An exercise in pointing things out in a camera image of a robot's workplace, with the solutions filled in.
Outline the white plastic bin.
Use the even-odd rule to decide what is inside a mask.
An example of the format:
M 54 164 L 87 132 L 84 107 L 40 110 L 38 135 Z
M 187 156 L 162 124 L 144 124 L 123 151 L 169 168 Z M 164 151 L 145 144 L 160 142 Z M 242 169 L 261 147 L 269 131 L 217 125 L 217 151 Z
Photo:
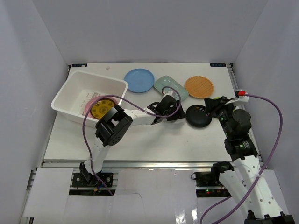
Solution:
M 91 99 L 104 95 L 123 98 L 127 89 L 128 83 L 124 80 L 79 70 L 69 75 L 51 102 L 51 107 L 68 120 L 82 124 L 85 106 Z

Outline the woven bamboo round plate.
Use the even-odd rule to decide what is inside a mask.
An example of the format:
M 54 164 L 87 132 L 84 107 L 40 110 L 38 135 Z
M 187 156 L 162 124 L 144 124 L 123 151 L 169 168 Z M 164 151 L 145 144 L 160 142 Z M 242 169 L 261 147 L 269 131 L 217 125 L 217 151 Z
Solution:
M 193 76 L 185 82 L 185 89 L 191 97 L 204 99 L 210 97 L 214 92 L 213 83 L 202 76 Z

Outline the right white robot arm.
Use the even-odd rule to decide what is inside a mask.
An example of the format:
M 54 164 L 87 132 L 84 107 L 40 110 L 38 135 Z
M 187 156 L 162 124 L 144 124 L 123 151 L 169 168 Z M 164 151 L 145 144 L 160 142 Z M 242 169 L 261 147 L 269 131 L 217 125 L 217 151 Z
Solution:
M 225 149 L 232 159 L 215 163 L 211 169 L 212 183 L 223 185 L 236 202 L 236 206 L 216 223 L 240 210 L 246 224 L 293 224 L 292 215 L 283 212 L 263 176 L 268 162 L 260 165 L 258 152 L 249 136 L 251 116 L 236 108 L 247 103 L 250 97 L 245 91 L 237 91 L 231 99 L 204 99 L 207 114 L 220 122 L 226 136 Z

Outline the celadon divided oval plate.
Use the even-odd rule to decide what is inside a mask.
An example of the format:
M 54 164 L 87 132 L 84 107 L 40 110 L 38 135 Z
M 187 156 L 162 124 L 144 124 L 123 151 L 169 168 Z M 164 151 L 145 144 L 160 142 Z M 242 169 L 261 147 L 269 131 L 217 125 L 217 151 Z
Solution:
M 162 76 L 161 78 L 159 78 L 154 83 L 154 88 L 162 95 L 175 89 L 179 93 L 182 101 L 187 99 L 187 97 L 189 96 L 188 91 L 170 76 Z M 176 100 L 179 100 L 177 93 L 174 91 L 173 96 Z

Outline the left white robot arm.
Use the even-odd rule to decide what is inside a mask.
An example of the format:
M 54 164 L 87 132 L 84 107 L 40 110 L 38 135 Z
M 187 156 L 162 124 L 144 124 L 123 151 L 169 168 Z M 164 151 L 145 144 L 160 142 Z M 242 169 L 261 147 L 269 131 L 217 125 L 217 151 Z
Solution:
M 88 186 L 95 186 L 99 182 L 106 186 L 100 177 L 103 162 L 109 149 L 120 142 L 131 126 L 155 125 L 167 121 L 185 118 L 181 100 L 166 95 L 160 102 L 154 102 L 145 108 L 132 104 L 137 109 L 123 109 L 119 105 L 113 106 L 95 125 L 95 143 L 90 147 L 85 134 L 85 123 L 82 124 L 82 134 L 89 152 L 89 158 L 80 164 L 79 170 L 83 181 Z

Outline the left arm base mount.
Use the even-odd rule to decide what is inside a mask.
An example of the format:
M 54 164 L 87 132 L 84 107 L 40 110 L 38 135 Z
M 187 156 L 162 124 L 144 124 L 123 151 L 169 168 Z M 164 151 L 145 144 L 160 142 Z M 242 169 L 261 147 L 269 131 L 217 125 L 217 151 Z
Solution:
M 75 196 L 112 196 L 115 193 L 113 189 L 113 173 L 98 173 L 97 174 L 102 181 L 106 184 L 112 194 L 110 194 L 107 188 L 97 178 L 88 182 L 81 173 L 74 173 L 71 186 L 70 195 Z

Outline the black round plate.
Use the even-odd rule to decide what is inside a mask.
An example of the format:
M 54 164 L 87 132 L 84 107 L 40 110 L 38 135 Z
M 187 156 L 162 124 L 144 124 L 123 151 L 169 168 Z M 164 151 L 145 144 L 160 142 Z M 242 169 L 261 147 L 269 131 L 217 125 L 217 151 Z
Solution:
M 203 105 L 190 106 L 185 115 L 187 123 L 196 128 L 204 128 L 212 121 L 212 117 L 206 113 L 206 107 Z

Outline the blue round plate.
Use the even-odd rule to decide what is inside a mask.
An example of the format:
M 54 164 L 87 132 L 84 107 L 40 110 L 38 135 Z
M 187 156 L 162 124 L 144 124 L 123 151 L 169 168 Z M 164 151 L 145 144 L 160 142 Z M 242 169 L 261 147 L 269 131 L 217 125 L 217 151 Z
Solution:
M 147 69 L 133 69 L 129 71 L 124 81 L 128 83 L 128 90 L 133 93 L 144 93 L 150 90 L 155 82 L 155 77 L 152 72 Z

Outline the pink round plate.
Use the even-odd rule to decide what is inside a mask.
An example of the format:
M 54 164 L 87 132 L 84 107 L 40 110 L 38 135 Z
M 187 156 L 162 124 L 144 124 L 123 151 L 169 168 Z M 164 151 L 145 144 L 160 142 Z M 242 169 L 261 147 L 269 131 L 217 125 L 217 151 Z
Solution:
M 98 99 L 99 99 L 99 100 L 102 100 L 102 99 L 104 99 L 104 98 L 112 99 L 112 100 L 116 103 L 116 105 L 119 103 L 119 101 L 116 100 L 116 99 L 113 98 L 113 97 L 101 97 L 101 96 L 93 97 L 93 98 L 92 98 L 91 100 L 89 100 L 89 101 L 87 102 L 87 104 L 85 105 L 83 115 L 86 115 L 86 113 L 88 112 L 90 106 L 91 106 L 95 101 L 97 101 Z

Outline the black and gold plate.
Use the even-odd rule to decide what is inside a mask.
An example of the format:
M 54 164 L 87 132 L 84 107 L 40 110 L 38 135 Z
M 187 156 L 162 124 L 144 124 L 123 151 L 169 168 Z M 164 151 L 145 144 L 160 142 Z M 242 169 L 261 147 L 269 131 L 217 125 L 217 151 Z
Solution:
M 104 115 L 106 115 L 110 109 L 112 109 L 116 103 L 109 98 L 104 98 L 98 101 L 90 111 L 90 114 L 95 119 L 101 119 Z

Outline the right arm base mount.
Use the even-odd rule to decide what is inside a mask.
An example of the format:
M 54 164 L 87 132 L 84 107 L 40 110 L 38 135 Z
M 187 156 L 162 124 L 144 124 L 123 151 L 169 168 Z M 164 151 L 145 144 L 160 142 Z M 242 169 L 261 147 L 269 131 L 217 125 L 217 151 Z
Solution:
M 228 197 L 230 193 L 211 172 L 194 172 L 190 178 L 196 182 L 197 198 Z

